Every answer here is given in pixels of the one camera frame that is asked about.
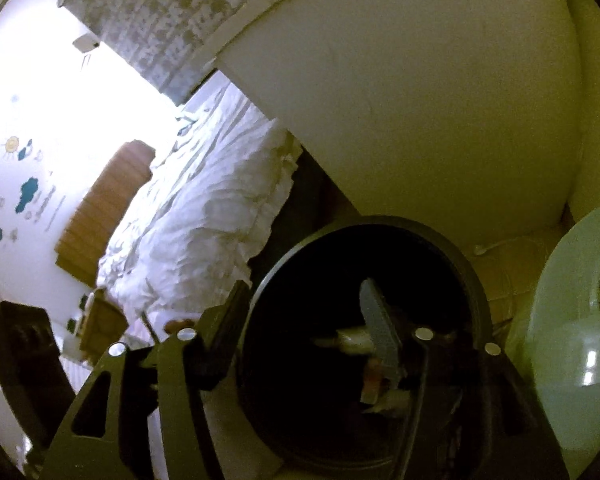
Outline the black round trash bin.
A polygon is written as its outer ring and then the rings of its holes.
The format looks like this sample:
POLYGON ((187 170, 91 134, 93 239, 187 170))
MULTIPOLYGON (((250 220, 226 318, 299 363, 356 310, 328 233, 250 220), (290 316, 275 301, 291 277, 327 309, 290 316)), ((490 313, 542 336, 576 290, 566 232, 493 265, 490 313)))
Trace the black round trash bin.
POLYGON ((366 280, 400 335, 425 326, 457 346, 471 324, 460 295, 477 275, 428 226, 361 217, 294 246, 253 296, 237 361, 240 406, 289 466, 336 479, 391 479, 411 401, 391 399, 388 367, 361 310, 366 280))

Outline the wooden bedside table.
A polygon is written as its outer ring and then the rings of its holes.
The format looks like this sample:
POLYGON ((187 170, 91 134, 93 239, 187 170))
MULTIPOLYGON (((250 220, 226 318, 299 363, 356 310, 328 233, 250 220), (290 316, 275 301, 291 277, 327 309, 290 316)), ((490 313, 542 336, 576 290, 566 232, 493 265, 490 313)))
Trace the wooden bedside table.
POLYGON ((86 318, 80 333, 80 351, 85 359, 96 364, 105 351, 118 342, 129 322, 123 311, 106 300, 101 289, 87 297, 86 318))

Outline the brown padded headboard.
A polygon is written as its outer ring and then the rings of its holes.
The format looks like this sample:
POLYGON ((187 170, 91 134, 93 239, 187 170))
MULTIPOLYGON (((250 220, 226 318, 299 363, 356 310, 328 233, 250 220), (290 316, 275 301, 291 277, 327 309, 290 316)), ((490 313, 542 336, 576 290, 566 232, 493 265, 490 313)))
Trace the brown padded headboard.
POLYGON ((87 286, 96 285, 99 259, 135 194, 150 180, 155 154, 140 140, 116 151, 62 231, 56 266, 87 286))

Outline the mint green appliance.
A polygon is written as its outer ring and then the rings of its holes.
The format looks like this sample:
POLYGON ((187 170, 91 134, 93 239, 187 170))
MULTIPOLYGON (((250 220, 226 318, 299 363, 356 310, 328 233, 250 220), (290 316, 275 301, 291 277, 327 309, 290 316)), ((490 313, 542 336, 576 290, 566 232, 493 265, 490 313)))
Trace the mint green appliance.
POLYGON ((600 479, 600 207, 550 254, 524 356, 569 477, 600 479))

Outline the bed with white duvet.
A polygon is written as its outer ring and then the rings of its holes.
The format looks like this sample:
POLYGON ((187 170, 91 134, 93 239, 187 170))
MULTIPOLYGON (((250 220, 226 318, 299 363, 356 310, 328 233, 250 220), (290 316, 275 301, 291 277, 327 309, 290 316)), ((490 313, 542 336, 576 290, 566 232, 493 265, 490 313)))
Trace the bed with white duvet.
POLYGON ((248 282, 294 184, 300 142, 227 76, 215 73, 194 101, 99 260, 98 288, 135 328, 146 316, 160 332, 248 282))

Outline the white cabinet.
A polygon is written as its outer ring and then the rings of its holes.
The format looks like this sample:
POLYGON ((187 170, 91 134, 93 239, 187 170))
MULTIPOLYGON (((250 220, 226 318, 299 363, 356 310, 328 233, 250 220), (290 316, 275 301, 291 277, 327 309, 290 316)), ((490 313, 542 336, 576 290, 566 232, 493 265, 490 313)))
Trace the white cabinet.
POLYGON ((457 245, 558 221, 582 73, 566 0, 248 0, 194 54, 361 214, 457 245))

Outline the floral roman window blind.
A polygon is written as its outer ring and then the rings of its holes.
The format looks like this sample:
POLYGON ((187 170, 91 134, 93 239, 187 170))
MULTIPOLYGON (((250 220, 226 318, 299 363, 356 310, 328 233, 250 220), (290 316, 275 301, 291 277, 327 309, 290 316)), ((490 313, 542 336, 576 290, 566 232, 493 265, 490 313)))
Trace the floral roman window blind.
POLYGON ((58 0, 174 104, 207 76, 195 52, 248 0, 58 0))

